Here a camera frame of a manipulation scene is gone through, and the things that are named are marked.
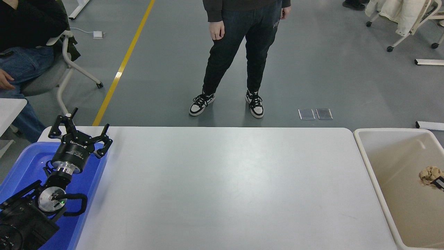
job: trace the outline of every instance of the hand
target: hand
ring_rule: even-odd
[[[6,73],[4,70],[0,69],[0,89],[15,89],[14,86],[12,86],[9,81],[13,81],[14,78],[12,78],[8,73]]]
[[[210,36],[213,40],[220,40],[225,35],[223,21],[210,23]]]
[[[281,13],[281,19],[287,19],[287,17],[290,15],[290,12],[291,12],[291,6],[283,8]]]
[[[17,6],[19,6],[19,0],[3,0],[5,3],[7,3],[9,6],[11,6],[13,9],[17,9]]]

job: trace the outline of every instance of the yellow floor line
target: yellow floor line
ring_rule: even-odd
[[[110,103],[111,97],[114,94],[115,88],[117,87],[117,84],[119,83],[119,80],[123,74],[123,71],[125,70],[125,67],[127,66],[127,63],[131,57],[131,54],[133,53],[134,47],[136,46],[137,40],[139,39],[140,33],[142,32],[143,27],[145,26],[145,23],[147,21],[148,16],[150,15],[151,9],[153,8],[155,1],[156,0],[151,0],[147,11],[145,12],[145,15],[142,18],[142,21],[140,22],[139,28],[137,29],[137,32],[134,35],[133,41],[131,42],[131,45],[128,48],[128,51],[127,51],[125,57],[123,58],[123,61],[122,61],[120,68],[119,68],[119,71],[116,73],[114,80],[111,84],[111,87],[108,90],[107,96],[105,97],[105,100],[103,100],[102,106],[100,107],[99,112],[97,113],[97,116],[95,117],[95,120],[92,123],[93,126],[99,125],[100,121],[103,118],[103,115],[105,114],[105,111],[107,110],[107,107],[108,107],[108,104]]]

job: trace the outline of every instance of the power adapter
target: power adapter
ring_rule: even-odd
[[[102,39],[103,38],[103,32],[101,32],[101,31],[93,31],[92,32],[92,38],[94,38],[94,39]]]

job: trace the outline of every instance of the black jeans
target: black jeans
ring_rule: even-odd
[[[281,8],[282,0],[277,0],[276,3],[250,11],[222,10],[225,35],[220,40],[214,40],[210,50],[202,87],[206,94],[216,92],[244,37],[248,61],[247,88],[250,92],[259,90],[268,49],[278,30]]]

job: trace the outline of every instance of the white cable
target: white cable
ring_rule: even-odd
[[[82,31],[82,32],[85,32],[85,33],[93,33],[92,31],[91,32],[88,32],[88,31],[84,31],[84,30],[82,30],[82,29],[79,29],[79,28],[70,28],[70,29],[78,29],[78,30],[80,30],[80,31]]]

